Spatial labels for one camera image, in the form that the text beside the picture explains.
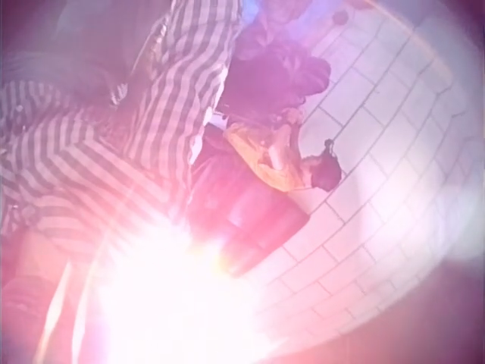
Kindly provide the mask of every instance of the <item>white brick wall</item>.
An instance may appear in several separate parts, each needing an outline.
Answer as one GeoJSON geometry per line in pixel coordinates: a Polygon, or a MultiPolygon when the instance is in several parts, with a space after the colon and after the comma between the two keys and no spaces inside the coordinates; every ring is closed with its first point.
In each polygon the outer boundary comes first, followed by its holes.
{"type": "Polygon", "coordinates": [[[345,179],[330,194],[291,193],[310,221],[247,274],[262,293],[259,327],[288,339],[278,353],[349,332],[403,298],[478,201],[483,144],[465,138],[480,112],[426,44],[425,33],[440,36],[430,24],[418,35],[377,10],[351,12],[313,49],[332,83],[305,106],[300,149],[318,154],[335,138],[345,179]]]}

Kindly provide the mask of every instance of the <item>lens flare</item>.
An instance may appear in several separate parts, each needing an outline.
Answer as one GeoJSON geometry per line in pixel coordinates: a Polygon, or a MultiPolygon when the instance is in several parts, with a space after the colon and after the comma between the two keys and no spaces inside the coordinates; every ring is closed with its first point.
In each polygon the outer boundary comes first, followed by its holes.
{"type": "Polygon", "coordinates": [[[100,291],[108,364],[250,364],[275,349],[254,329],[257,295],[213,254],[144,242],[115,269],[100,291]]]}

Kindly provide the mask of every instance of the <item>dark hair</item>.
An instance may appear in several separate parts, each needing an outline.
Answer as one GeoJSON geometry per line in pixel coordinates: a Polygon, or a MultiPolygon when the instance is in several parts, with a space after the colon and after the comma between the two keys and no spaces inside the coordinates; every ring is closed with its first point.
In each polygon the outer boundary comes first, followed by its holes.
{"type": "Polygon", "coordinates": [[[311,173],[311,186],[330,192],[342,180],[342,168],[333,154],[333,140],[325,140],[325,150],[320,155],[320,163],[311,173]]]}

